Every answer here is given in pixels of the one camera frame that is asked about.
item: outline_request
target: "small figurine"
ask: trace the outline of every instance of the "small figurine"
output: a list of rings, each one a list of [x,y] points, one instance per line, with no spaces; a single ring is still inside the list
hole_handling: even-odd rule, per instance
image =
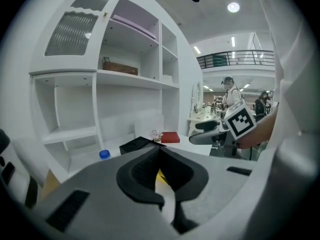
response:
[[[152,135],[151,137],[153,138],[154,142],[160,142],[161,141],[161,137],[162,137],[162,133],[159,133],[158,130],[152,130]]]

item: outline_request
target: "fluorescent light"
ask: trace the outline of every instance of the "fluorescent light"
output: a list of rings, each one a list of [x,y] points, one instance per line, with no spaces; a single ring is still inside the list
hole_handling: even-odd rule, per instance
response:
[[[232,47],[236,46],[235,37],[231,37]]]
[[[194,46],[193,48],[196,50],[196,52],[197,52],[198,54],[200,54],[200,53],[201,53],[201,51],[199,50],[199,48],[198,48],[198,47]]]
[[[232,3],[229,3],[227,8],[228,8],[229,12],[236,13],[237,11],[240,10],[240,5],[236,2],[232,2]]]

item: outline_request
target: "red box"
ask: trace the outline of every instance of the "red box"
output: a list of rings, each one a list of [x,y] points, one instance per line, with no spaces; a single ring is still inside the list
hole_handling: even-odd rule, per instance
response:
[[[161,143],[180,143],[180,138],[175,131],[163,132]]]

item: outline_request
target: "gray floor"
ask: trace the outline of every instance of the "gray floor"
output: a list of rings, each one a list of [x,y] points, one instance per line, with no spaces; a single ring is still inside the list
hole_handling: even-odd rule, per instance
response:
[[[260,153],[266,149],[267,144],[268,144],[267,142],[264,142],[264,143],[261,143],[260,145],[252,147],[252,155],[251,155],[252,161],[257,161],[259,159]],[[242,149],[240,155],[244,160],[250,160],[250,148]],[[222,149],[220,147],[218,147],[218,149],[211,149],[210,156],[219,157],[219,158],[224,157]]]

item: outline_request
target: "blue bottle cap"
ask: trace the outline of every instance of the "blue bottle cap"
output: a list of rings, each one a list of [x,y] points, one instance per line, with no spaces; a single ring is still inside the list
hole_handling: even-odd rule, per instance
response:
[[[109,150],[102,150],[100,151],[99,156],[101,159],[108,159],[110,157],[110,152]]]

